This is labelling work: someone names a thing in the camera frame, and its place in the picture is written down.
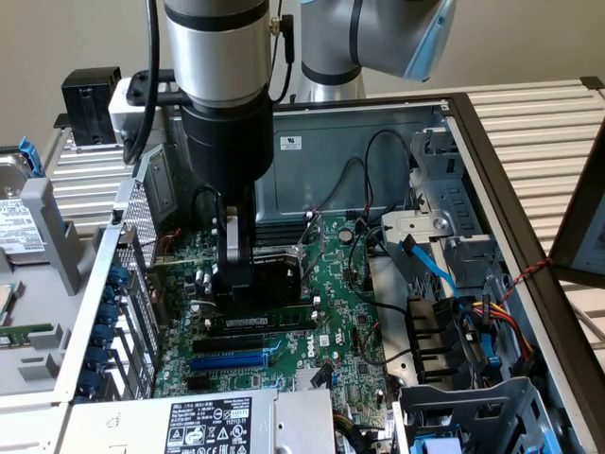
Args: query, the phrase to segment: capacitor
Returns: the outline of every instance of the capacitor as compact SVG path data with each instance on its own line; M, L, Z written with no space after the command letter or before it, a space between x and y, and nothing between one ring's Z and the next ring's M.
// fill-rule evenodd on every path
M380 407L385 400L385 393L382 390L376 390L376 405Z
M340 232L338 232L338 240L345 246L349 246L351 243L353 243L353 239L353 232L349 229L340 229Z

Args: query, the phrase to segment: cable connector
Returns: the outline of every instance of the cable connector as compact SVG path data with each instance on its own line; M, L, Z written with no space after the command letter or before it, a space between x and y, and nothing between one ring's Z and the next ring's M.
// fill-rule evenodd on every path
M491 310L492 310L492 298L490 297L490 295L483 295L483 315L481 317L481 323L484 326L488 326L490 324L490 315L491 315Z
M406 239L399 242L399 250L404 251L409 257L414 256L414 246L416 246L416 240L412 235L406 236Z

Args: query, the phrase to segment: hard drive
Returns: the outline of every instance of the hard drive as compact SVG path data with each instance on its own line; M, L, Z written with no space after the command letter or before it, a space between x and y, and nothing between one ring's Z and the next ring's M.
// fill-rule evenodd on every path
M48 261L43 239L20 198L26 181L42 176L38 153L25 137L18 147L0 148L0 248L13 265Z

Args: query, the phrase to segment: barcode label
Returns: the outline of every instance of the barcode label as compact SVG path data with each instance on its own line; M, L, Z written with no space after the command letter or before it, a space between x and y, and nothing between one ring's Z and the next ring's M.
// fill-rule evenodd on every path
M0 201L0 247L7 254L44 251L34 220L19 199Z

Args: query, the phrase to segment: circuit board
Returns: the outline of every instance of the circuit board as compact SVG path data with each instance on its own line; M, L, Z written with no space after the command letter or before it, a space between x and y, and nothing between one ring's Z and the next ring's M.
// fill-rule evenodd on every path
M366 261L359 247L354 255L354 271L347 271L351 246L339 241L342 228L353 231L354 222L344 217L324 218L324 254L303 283L309 290L320 293L317 329L266 334L266 346L275 349L268 367L209 372L206 374L210 378L208 393L267 388L297 391L304 386L301 381L313 376L313 370L317 371L329 361L334 368L334 409L348 414L358 424L383 426L390 407L385 371L383 367L365 363L352 348L354 329L359 338L364 339L378 322L377 312L355 295L343 276L345 272L353 272L361 280L366 273ZM319 253L319 243L317 240L306 247L308 256L315 257ZM191 359L198 356L192 344L207 337L203 329L206 307L191 310L192 297L183 290L183 275L187 270L210 267L205 257L212 255L212 240L207 235L191 234L178 246L170 254L159 257L156 266L164 280L165 305L179 316L162 333L162 363L156 378L155 397L199 393L188 390L187 380L192 376ZM374 339L368 342L366 351L370 358L384 359L382 346ZM385 396L382 405L377 404L378 390Z

